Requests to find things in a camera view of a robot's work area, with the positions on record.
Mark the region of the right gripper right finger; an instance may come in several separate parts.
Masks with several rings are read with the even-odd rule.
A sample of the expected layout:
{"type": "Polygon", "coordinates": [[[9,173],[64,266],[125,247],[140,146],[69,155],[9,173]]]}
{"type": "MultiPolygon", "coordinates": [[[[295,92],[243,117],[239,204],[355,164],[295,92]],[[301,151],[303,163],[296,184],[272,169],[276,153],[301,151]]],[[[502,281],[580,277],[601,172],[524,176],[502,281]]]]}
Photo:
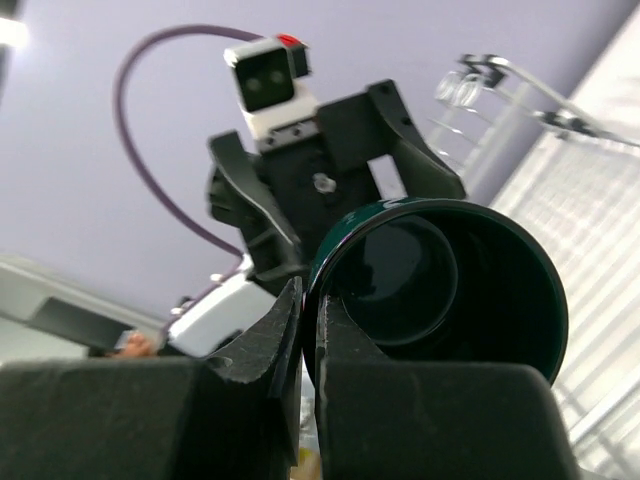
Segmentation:
{"type": "Polygon", "coordinates": [[[535,369],[386,357],[325,298],[316,418],[327,479],[576,479],[549,385],[535,369]]]}

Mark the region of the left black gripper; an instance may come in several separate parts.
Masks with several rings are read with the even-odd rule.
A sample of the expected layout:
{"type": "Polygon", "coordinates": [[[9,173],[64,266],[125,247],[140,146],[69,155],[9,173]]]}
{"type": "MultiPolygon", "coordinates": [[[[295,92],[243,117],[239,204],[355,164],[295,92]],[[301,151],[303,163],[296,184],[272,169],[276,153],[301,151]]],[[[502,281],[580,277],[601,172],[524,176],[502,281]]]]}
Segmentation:
{"type": "Polygon", "coordinates": [[[334,225],[380,198],[371,160],[390,156],[410,196],[467,198],[461,178],[426,144],[390,79],[320,106],[317,124],[282,127],[256,146],[260,178],[273,195],[237,132],[209,139],[254,277],[262,282],[308,276],[334,225]]]}

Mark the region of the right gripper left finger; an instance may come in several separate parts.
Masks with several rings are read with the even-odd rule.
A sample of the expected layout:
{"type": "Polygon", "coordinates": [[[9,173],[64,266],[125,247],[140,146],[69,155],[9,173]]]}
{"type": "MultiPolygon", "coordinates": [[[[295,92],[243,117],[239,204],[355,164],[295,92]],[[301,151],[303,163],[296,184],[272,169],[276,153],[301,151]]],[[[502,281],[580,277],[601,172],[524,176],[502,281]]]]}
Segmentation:
{"type": "Polygon", "coordinates": [[[300,279],[204,358],[1,369],[5,479],[285,479],[298,455],[300,279]]]}

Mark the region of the dark green mug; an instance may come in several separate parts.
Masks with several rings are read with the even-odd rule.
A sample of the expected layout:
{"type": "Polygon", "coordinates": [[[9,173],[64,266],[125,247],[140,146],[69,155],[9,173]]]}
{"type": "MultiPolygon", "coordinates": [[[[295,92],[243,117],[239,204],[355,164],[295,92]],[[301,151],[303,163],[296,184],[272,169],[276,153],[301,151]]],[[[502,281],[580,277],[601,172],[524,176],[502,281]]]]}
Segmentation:
{"type": "Polygon", "coordinates": [[[553,382],[567,348],[565,289],[544,247],[468,201],[380,200],[329,230],[303,301],[308,363],[327,297],[396,359],[524,364],[553,382]]]}

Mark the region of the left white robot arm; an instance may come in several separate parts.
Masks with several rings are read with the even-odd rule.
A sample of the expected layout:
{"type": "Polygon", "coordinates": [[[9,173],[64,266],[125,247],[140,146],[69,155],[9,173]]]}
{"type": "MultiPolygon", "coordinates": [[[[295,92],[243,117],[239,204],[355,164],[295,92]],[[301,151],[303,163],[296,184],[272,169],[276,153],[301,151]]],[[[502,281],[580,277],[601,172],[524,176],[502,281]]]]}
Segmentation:
{"type": "Polygon", "coordinates": [[[212,213],[239,228],[247,252],[169,327],[172,347],[208,353],[226,322],[255,324],[291,279],[303,287],[307,354],[328,303],[395,357],[439,358],[458,341],[467,285],[445,214],[466,193],[393,81],[272,130],[258,155],[234,132],[209,150],[212,213]]]}

